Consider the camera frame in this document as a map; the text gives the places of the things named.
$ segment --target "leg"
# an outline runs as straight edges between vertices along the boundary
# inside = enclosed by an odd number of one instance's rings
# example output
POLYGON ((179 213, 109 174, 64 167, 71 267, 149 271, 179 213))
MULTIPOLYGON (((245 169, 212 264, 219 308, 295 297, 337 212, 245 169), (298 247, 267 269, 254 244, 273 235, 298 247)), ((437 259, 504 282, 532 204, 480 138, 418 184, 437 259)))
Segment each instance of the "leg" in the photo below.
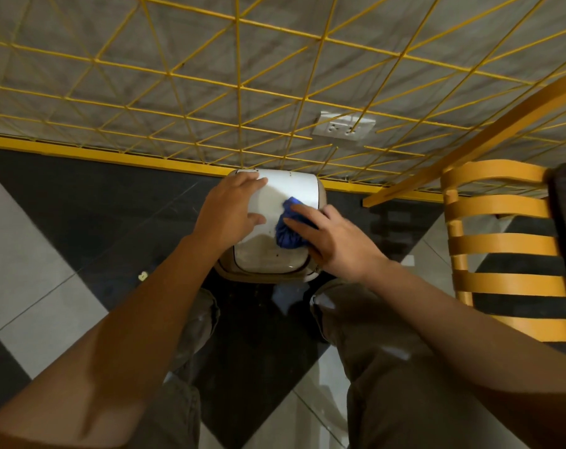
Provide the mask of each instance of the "leg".
POLYGON ((352 449, 505 447, 519 442, 375 294, 338 279, 317 291, 323 336, 339 350, 352 449))
MULTIPOLYGON (((189 365, 193 354, 204 346, 212 335, 219 317, 219 309, 212 294, 200 289, 189 310, 171 370, 189 365)), ((164 384, 146 410, 131 438, 131 449, 191 449, 200 439, 200 393, 169 372, 164 384)))

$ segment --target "wooden chair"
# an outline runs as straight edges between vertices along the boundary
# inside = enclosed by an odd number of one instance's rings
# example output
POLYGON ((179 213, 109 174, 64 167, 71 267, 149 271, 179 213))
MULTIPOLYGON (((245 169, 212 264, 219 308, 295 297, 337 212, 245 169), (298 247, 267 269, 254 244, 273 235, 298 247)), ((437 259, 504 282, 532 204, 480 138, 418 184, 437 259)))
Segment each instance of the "wooden chair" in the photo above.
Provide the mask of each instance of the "wooden chair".
MULTIPOLYGON (((460 197, 457 188, 479 180, 518 181, 544 186, 548 170, 512 160, 468 162, 446 169, 441 177, 444 195, 445 223, 456 297, 472 306, 473 293, 498 293, 525 296, 551 296, 566 299, 566 278, 548 275, 513 273, 472 273, 468 271, 468 254, 515 253, 560 256, 557 241, 536 234, 501 233, 464 235, 461 219, 480 214, 523 215, 551 218, 547 200, 518 195, 484 195, 460 197)), ((566 342, 566 319, 493 318, 542 342, 566 342)))

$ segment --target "left hand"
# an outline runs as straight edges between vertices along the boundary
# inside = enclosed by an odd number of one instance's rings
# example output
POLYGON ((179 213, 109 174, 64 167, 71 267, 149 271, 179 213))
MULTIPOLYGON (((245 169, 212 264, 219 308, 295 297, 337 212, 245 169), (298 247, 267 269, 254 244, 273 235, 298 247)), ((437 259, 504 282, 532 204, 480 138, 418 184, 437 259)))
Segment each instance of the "left hand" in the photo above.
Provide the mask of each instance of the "left hand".
POLYGON ((223 178, 208 193, 193 235, 202 237, 220 254, 248 236, 254 226, 266 223, 263 215, 248 212, 250 197, 268 182, 258 176, 258 172, 238 172, 223 178))

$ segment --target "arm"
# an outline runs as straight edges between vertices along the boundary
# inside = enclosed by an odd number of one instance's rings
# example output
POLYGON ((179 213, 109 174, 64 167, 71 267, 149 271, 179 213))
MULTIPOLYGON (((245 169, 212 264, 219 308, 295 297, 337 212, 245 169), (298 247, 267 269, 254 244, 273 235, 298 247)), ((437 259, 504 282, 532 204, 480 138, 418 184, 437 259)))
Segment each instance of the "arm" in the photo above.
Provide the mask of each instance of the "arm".
POLYGON ((518 402, 526 408, 519 411, 532 414, 560 396, 548 405, 556 409, 541 409, 527 418, 546 422, 546 414, 554 413, 560 415, 554 420, 565 423, 566 355, 462 304, 392 262, 332 206, 322 212, 303 205, 293 209, 317 225, 313 229, 285 221, 315 247, 310 254, 325 271, 360 282, 384 299, 462 377, 481 387, 479 392, 498 392, 494 397, 501 400, 513 394, 512 404, 518 402), (534 403, 527 402, 530 397, 536 398, 534 403))
POLYGON ((266 184, 257 173, 224 178, 194 232, 117 309, 0 410, 0 435, 48 445, 124 445, 167 373, 202 281, 264 217, 248 214, 266 184))

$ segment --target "right hand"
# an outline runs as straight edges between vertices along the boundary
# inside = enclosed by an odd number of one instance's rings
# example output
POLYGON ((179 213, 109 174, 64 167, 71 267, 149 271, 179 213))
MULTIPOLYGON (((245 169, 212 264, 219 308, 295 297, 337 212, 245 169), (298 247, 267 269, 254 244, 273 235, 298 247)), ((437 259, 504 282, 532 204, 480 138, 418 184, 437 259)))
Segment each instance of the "right hand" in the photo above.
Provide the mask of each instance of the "right hand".
POLYGON ((390 261, 362 230, 332 205, 326 205, 321 211, 306 205, 293 205, 291 209, 318 227, 284 219, 289 228, 314 246, 308 247, 310 256, 324 271, 350 282, 366 284, 382 263, 390 261))

